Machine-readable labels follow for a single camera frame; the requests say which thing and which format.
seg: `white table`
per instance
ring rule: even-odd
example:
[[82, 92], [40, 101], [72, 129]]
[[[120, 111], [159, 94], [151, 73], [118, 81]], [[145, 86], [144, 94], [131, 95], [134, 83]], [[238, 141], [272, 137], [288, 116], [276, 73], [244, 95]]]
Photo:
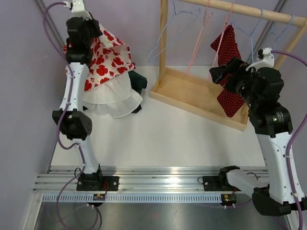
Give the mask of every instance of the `white table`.
[[[186, 67], [172, 67], [182, 70]], [[113, 119], [85, 112], [93, 121], [91, 140], [102, 166], [194, 167], [264, 166], [253, 126], [244, 132], [172, 107], [149, 97], [158, 79], [158, 67], [137, 67], [148, 80], [138, 114]], [[192, 67], [191, 74], [208, 76], [208, 67]], [[68, 146], [70, 141], [61, 136]], [[79, 166], [75, 149], [56, 146], [52, 166]]]

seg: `blue hanger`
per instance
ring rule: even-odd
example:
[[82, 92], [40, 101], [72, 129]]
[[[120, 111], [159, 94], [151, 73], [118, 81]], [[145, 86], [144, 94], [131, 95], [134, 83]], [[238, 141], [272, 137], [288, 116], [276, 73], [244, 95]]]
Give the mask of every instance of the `blue hanger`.
[[[200, 12], [201, 12], [200, 9], [197, 9], [197, 10], [195, 10], [194, 12], [192, 12], [192, 11], [180, 11], [180, 12], [177, 13], [177, 12], [176, 12], [176, 6], [175, 6], [175, 0], [173, 0], [173, 5], [174, 5], [173, 17], [171, 18], [171, 20], [169, 20], [169, 21], [167, 22], [167, 24], [166, 24], [165, 27], [163, 28], [163, 30], [162, 30], [162, 32], [161, 32], [161, 34], [160, 34], [160, 36], [159, 36], [159, 39], [158, 39], [158, 41], [157, 41], [156, 47], [155, 47], [154, 49], [152, 49], [152, 51], [150, 52], [150, 54], [149, 54], [149, 56], [148, 56], [148, 58], [147, 58], [148, 62], [152, 62], [153, 60], [155, 60], [156, 57], [159, 56], [159, 55], [160, 55], [160, 54], [161, 54], [171, 43], [173, 43], [177, 38], [179, 38], [179, 37], [183, 34], [183, 32], [184, 32], [186, 29], [188, 29], [188, 28], [192, 25], [192, 23], [198, 18], [198, 16], [200, 15]], [[167, 25], [170, 24], [170, 23], [172, 22], [172, 20], [173, 20], [177, 15], [179, 15], [179, 14], [181, 14], [181, 13], [190, 13], [190, 14], [194, 15], [194, 14], [196, 14], [197, 12], [198, 12], [197, 16], [186, 26], [186, 28], [184, 28], [184, 29], [183, 29], [183, 30], [182, 30], [172, 41], [170, 41], [170, 42], [164, 47], [163, 50], [161, 50], [156, 56], [154, 56], [152, 59], [150, 59], [150, 56], [152, 55], [152, 53], [158, 48], [158, 45], [159, 45], [161, 36], [162, 36], [164, 30], [166, 29]]]
[[253, 35], [259, 25], [259, 23], [261, 22], [262, 18], [263, 18], [263, 8], [259, 8], [261, 10], [261, 17], [259, 19], [259, 21], [257, 22], [256, 26], [254, 27], [254, 29], [251, 31], [250, 34], [248, 34], [247, 32], [245, 32], [244, 30], [242, 30], [240, 27], [236, 26], [235, 23], [231, 23], [231, 25], [234, 25], [236, 29], [239, 29], [240, 31], [242, 31], [243, 33], [245, 33], [247, 36], [250, 37], [250, 44], [251, 44], [251, 54], [252, 54], [252, 62], [254, 63], [254, 45], [253, 45]]
[[[281, 33], [277, 36], [277, 38], [274, 39], [275, 43], [274, 43], [273, 49], [276, 48], [277, 43], [279, 42], [279, 40], [281, 39], [281, 37], [283, 36], [285, 31], [290, 27], [290, 25], [292, 24], [293, 19], [294, 19], [294, 15], [291, 14], [291, 20], [290, 20], [289, 24], [286, 26], [286, 28], [284, 30], [281, 31]], [[266, 37], [264, 44], [267, 42], [268, 37], [271, 36], [271, 35], [276, 37], [276, 34], [274, 33], [274, 26], [273, 25], [270, 27], [269, 35]]]

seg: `dark red cloth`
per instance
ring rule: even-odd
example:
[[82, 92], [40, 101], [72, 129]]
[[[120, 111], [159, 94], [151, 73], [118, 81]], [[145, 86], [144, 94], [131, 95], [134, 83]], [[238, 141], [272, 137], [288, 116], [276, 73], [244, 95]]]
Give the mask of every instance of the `dark red cloth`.
[[[220, 43], [221, 35], [219, 35], [214, 42], [210, 45], [212, 49], [217, 51], [219, 43]], [[238, 57], [241, 59], [241, 55], [238, 50], [238, 45], [235, 40], [235, 32], [232, 25], [226, 27], [224, 36], [222, 38], [220, 50], [218, 52], [218, 66], [222, 66], [230, 61], [234, 57]], [[220, 85], [223, 87], [227, 83], [227, 77], [224, 78]], [[233, 117], [236, 112], [241, 108], [244, 104], [244, 101], [237, 93], [229, 92], [225, 89], [218, 95], [217, 101], [220, 103], [221, 107], [224, 109], [227, 117]]]

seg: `white ruffled fabric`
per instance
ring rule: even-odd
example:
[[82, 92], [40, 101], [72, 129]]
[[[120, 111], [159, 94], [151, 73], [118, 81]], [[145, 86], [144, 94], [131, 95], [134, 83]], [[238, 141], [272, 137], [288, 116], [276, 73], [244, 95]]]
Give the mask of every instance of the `white ruffled fabric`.
[[83, 105], [97, 115], [110, 114], [113, 118], [129, 115], [142, 102], [142, 97], [131, 88], [127, 72], [84, 92]]

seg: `gray floor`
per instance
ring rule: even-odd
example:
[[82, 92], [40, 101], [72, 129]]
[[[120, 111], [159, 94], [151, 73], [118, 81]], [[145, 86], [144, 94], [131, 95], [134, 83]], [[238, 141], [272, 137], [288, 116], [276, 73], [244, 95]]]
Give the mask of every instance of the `gray floor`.
[[[60, 203], [61, 216], [65, 217], [81, 203]], [[94, 230], [281, 230], [271, 217], [257, 213], [253, 204], [224, 210], [206, 207], [206, 204], [111, 204], [99, 207], [102, 226], [98, 220]], [[89, 207], [68, 215], [64, 222], [71, 229], [85, 230], [94, 222], [95, 211]], [[43, 203], [35, 230], [62, 230], [55, 203]]]

